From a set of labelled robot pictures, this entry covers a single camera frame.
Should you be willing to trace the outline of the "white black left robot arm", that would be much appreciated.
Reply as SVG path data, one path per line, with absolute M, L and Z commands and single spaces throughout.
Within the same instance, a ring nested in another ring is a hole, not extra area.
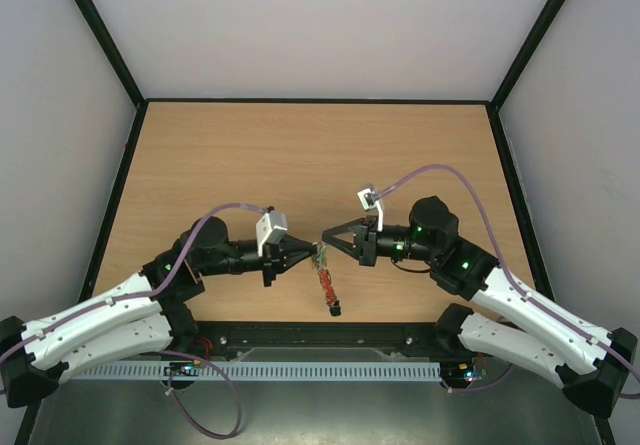
M 113 288 L 49 317 L 1 322 L 1 394 L 11 408 L 42 400 L 96 366 L 162 350 L 187 352 L 199 335 L 186 303 L 208 276 L 258 272 L 272 282 L 317 246 L 263 216 L 256 236 L 232 241 L 226 223 L 203 218 L 173 246 Z

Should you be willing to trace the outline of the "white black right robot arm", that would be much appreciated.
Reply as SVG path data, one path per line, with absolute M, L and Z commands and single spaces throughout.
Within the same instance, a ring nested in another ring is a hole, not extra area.
M 636 336 L 562 308 L 462 238 L 458 225 L 457 216 L 431 196 L 413 205 L 406 226 L 366 216 L 327 229 L 322 238 L 362 266 L 373 266 L 380 257 L 421 261 L 441 289 L 466 300 L 466 305 L 450 305 L 436 323 L 436 344 L 443 354 L 455 357 L 469 350 L 501 358 L 545 378 L 582 411 L 610 418 L 623 396 Z M 471 304 L 506 321 L 491 320 Z

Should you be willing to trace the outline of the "metal keyring with red handle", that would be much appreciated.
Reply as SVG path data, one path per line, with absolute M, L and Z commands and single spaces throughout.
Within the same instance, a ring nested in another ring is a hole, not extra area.
M 324 301 L 329 311 L 329 307 L 334 303 L 340 304 L 340 300 L 338 299 L 338 296 L 333 287 L 331 273 L 327 265 L 327 254 L 326 254 L 325 261 L 318 260 L 319 248 L 322 247 L 323 245 L 326 245 L 327 247 L 327 244 L 322 241 L 318 241 L 315 244 L 316 244 L 316 253 L 315 253 L 315 256 L 311 258 L 311 263 L 312 263 L 312 267 L 314 268 L 318 276 L 318 280 L 324 294 Z

